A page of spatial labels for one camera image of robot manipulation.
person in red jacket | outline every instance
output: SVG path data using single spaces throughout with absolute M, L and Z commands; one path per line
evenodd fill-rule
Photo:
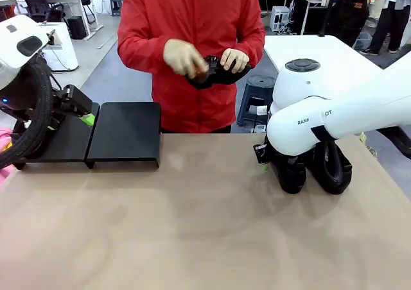
M 230 132 L 236 85 L 197 90 L 184 76 L 206 72 L 211 55 L 226 70 L 235 60 L 233 73 L 255 67 L 265 41 L 260 15 L 258 0 L 124 0 L 118 53 L 127 67 L 152 73 L 164 131 Z

person's left hand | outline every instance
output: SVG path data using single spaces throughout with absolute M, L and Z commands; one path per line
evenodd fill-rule
M 245 66 L 250 61 L 250 58 L 242 51 L 228 48 L 221 57 L 220 63 L 224 66 L 224 69 L 228 71 L 234 60 L 236 61 L 236 65 L 232 68 L 231 72 L 236 74 L 241 73 L 244 70 Z

black object in hand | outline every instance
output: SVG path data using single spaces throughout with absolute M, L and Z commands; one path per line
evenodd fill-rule
M 232 69 L 236 65 L 236 61 L 232 63 L 228 71 L 224 69 L 224 66 L 220 64 L 220 61 L 221 58 L 218 58 L 217 56 L 208 56 L 205 59 L 205 62 L 209 66 L 208 72 L 198 75 L 192 80 L 186 76 L 187 81 L 198 90 L 211 88 L 215 83 L 231 85 L 242 79 L 251 70 L 251 65 L 247 64 L 242 72 L 233 74 Z

hand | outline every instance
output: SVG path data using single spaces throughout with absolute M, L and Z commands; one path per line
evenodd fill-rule
M 188 75 L 191 79 L 208 71 L 208 65 L 193 44 L 170 39 L 164 46 L 164 61 L 178 75 Z
M 250 61 L 250 58 L 243 53 L 242 51 L 239 51 L 237 49 L 226 49 L 223 56 L 221 57 L 221 65 L 224 65 L 224 69 L 228 71 L 233 63 L 233 61 L 236 61 L 236 65 L 232 68 L 232 73 L 241 73 L 247 63 Z

green tape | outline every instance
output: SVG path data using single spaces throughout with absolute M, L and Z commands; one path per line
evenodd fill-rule
M 89 115 L 84 115 L 83 117 L 80 118 L 85 124 L 89 125 L 89 126 L 93 126 L 94 125 L 94 121 L 96 120 L 96 116 L 93 114 L 89 114 Z

